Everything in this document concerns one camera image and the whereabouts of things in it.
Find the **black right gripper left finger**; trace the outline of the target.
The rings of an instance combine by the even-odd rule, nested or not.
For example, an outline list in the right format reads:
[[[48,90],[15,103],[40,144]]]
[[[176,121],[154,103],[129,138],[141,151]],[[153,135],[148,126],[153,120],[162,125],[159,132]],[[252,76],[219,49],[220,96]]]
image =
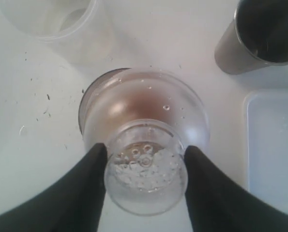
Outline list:
[[[61,179],[0,215],[0,232],[96,232],[106,194],[107,149],[96,143]]]

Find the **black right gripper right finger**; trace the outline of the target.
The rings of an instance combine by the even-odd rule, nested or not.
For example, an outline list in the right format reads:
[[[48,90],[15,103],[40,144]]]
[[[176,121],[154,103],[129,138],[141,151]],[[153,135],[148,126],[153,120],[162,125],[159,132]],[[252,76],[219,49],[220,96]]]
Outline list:
[[[261,201],[225,175],[197,147],[184,154],[185,193],[195,232],[288,232],[288,215]]]

